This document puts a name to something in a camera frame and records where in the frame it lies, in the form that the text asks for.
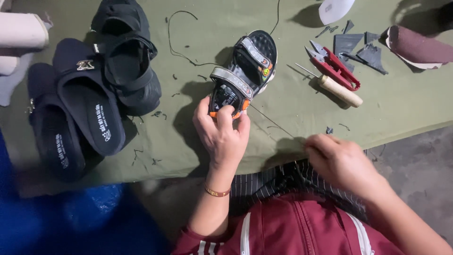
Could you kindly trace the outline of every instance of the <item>concrete floor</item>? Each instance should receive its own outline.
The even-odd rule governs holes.
[[[453,245],[453,126],[378,146],[367,154],[396,193]],[[175,178],[133,187],[166,236],[175,241],[202,184],[202,178]]]

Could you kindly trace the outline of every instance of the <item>sandal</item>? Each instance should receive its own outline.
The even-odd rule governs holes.
[[[228,69],[215,67],[210,77],[216,83],[209,104],[209,115],[217,117],[224,105],[234,107],[236,119],[252,99],[266,89],[275,76],[277,46],[265,31],[255,30],[243,36],[234,46]]]
[[[29,121],[44,164],[59,180],[72,182],[85,174],[85,159],[74,120],[57,95],[55,78],[55,70],[49,64],[38,63],[30,67],[28,91],[32,106]]]
[[[141,116],[155,110],[162,92],[150,62],[157,49],[150,41],[141,6],[135,0],[103,0],[92,30],[101,41],[94,48],[104,59],[104,79],[114,88],[126,113]]]
[[[102,156],[117,154],[125,143],[116,98],[102,83],[94,52],[77,39],[57,44],[53,67],[57,70],[57,91],[83,135]]]

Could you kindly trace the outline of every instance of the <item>wooden handle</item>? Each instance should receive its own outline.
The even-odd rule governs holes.
[[[318,79],[318,83],[322,88],[330,91],[332,94],[336,95],[338,98],[355,108],[359,107],[363,103],[363,100],[354,92],[341,86],[329,76],[321,76]]]

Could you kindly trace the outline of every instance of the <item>table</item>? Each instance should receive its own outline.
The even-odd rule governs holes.
[[[92,0],[15,0],[13,11],[48,13],[54,22],[50,30],[50,46],[35,55],[34,62],[51,63],[56,44],[63,38],[84,40],[100,1]],[[23,197],[56,194],[65,190],[118,182],[134,182],[148,178],[202,176],[208,155],[192,124],[193,111],[200,99],[212,91],[213,83],[205,81],[213,65],[194,67],[187,60],[173,56],[169,50],[166,17],[178,10],[171,19],[173,48],[197,63],[223,64],[231,54],[231,46],[243,35],[255,29],[271,31],[277,20],[277,1],[210,1],[210,0],[138,0],[150,23],[151,40],[159,50],[152,61],[161,86],[158,107],[164,116],[154,113],[143,116],[143,123],[134,118],[139,135],[120,153],[107,157],[82,180],[66,184],[55,180],[40,163],[34,135],[28,122],[29,103],[26,79],[16,88],[12,103],[0,109],[0,127],[8,153],[17,172],[17,183]],[[409,13],[436,7],[442,1],[422,1],[422,6]],[[340,33],[351,19],[356,25],[349,33],[382,33],[399,17],[399,12],[411,1],[358,0],[349,13],[331,26],[334,33],[325,33],[316,41],[333,49],[333,36]],[[334,128],[334,135],[356,141],[370,148],[453,123],[453,86],[449,82],[453,66],[414,74],[396,55],[380,43],[382,64],[389,75],[356,65],[354,74],[362,87],[357,94],[364,100],[359,108],[342,108],[332,95],[316,94],[317,87],[304,80],[297,62],[319,73],[309,62],[304,46],[323,30],[318,21],[320,3],[314,0],[281,0],[279,23],[272,36],[279,51],[275,79],[264,93],[257,96],[249,108],[251,133],[246,154],[238,174],[260,171],[271,165],[304,157],[305,137]],[[439,40],[453,44],[453,32],[442,33]],[[363,47],[360,43],[356,51]],[[288,133],[273,128],[269,119]],[[134,162],[134,149],[138,152]],[[153,165],[153,159],[161,160]]]

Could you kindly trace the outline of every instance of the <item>maroon jacket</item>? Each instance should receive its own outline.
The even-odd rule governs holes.
[[[290,193],[230,219],[229,231],[205,237],[188,228],[173,255],[403,255],[381,233],[310,194]]]

